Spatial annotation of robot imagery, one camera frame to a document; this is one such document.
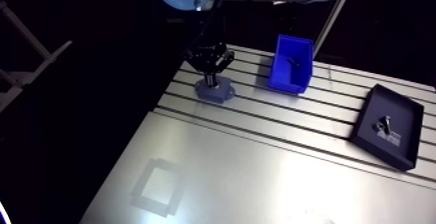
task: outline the metal rod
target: metal rod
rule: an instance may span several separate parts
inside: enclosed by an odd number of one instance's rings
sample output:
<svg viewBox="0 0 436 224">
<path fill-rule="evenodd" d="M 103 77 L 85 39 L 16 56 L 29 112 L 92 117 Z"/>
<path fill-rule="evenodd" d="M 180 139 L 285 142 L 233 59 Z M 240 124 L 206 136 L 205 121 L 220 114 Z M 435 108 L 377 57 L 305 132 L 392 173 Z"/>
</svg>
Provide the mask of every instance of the metal rod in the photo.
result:
<svg viewBox="0 0 436 224">
<path fill-rule="evenodd" d="M 318 54 L 319 49 L 321 48 L 322 43 L 325 41 L 327 34 L 330 32 L 330 29 L 332 28 L 333 24 L 335 23 L 335 20 L 337 16 L 339 15 L 342 7 L 344 6 L 346 0 L 336 0 L 335 5 L 332 8 L 332 11 L 330 12 L 330 15 L 328 16 L 324 26 L 322 27 L 321 32 L 318 35 L 317 41 L 315 42 L 315 50 L 313 52 L 313 57 L 315 58 Z"/>
<path fill-rule="evenodd" d="M 209 88 L 217 88 L 219 86 L 216 74 L 204 74 L 204 80 Z"/>
<path fill-rule="evenodd" d="M 12 78 L 7 72 L 3 71 L 2 69 L 0 69 L 0 78 L 6 80 L 13 86 L 17 86 L 17 87 L 23 86 L 22 83 Z"/>
<path fill-rule="evenodd" d="M 50 58 L 50 52 L 41 44 L 41 42 L 31 33 L 30 30 L 24 25 L 23 22 L 7 7 L 6 2 L 2 1 L 3 14 L 11 24 L 23 35 L 23 37 L 35 48 L 35 50 L 47 60 Z"/>
</svg>

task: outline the slotted aluminum table surface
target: slotted aluminum table surface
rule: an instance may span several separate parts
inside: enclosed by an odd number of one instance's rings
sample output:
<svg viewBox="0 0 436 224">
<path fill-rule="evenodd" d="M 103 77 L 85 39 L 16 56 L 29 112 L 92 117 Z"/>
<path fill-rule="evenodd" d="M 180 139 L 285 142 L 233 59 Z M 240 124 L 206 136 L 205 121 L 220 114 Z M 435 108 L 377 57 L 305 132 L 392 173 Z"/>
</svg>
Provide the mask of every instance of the slotted aluminum table surface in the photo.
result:
<svg viewBox="0 0 436 224">
<path fill-rule="evenodd" d="M 290 95 L 266 86 L 273 53 L 228 47 L 236 96 L 199 100 L 182 64 L 81 223 L 436 223 L 433 87 L 314 62 Z M 377 83 L 425 107 L 408 172 L 347 140 Z"/>
</svg>

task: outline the cable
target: cable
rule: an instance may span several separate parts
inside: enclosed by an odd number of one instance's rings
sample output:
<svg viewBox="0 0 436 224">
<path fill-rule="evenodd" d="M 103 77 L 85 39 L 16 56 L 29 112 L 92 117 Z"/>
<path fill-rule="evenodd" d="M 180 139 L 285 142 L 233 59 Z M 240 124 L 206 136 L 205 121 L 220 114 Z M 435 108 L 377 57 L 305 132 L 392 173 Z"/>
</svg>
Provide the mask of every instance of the cable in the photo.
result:
<svg viewBox="0 0 436 224">
<path fill-rule="evenodd" d="M 212 8 L 210 9 L 209 12 L 209 16 L 207 21 L 203 24 L 203 27 L 201 28 L 201 31 L 199 33 L 199 35 L 197 35 L 197 37 L 191 42 L 191 44 L 185 49 L 183 50 L 179 56 L 182 56 L 184 53 L 186 53 L 188 50 L 192 49 L 192 47 L 200 40 L 200 38 L 202 38 L 204 36 L 204 33 L 206 32 L 206 29 L 208 28 L 208 25 L 210 23 L 210 21 L 213 19 L 216 10 L 218 8 L 218 4 L 219 4 L 220 0 L 214 0 L 213 1 L 213 5 Z"/>
</svg>

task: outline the blue bin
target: blue bin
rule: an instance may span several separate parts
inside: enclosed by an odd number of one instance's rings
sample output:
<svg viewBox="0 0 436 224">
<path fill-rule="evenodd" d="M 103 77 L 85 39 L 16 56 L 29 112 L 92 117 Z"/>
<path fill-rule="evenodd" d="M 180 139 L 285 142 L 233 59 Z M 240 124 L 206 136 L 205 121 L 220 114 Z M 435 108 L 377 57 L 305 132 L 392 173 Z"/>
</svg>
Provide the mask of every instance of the blue bin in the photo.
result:
<svg viewBox="0 0 436 224">
<path fill-rule="evenodd" d="M 311 40 L 279 35 L 268 86 L 290 93 L 304 93 L 312 77 L 312 63 Z"/>
</svg>

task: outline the black tray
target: black tray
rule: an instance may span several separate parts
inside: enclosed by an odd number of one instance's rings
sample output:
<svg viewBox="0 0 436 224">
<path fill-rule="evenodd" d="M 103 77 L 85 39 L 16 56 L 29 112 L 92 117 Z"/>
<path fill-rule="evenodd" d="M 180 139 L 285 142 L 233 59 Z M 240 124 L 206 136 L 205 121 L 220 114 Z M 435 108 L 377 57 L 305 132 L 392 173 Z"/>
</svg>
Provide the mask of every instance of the black tray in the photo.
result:
<svg viewBox="0 0 436 224">
<path fill-rule="evenodd" d="M 368 93 L 350 141 L 397 169 L 413 169 L 423 115 L 422 105 L 377 84 Z M 391 117 L 391 135 L 378 132 L 375 127 L 384 116 Z"/>
</svg>

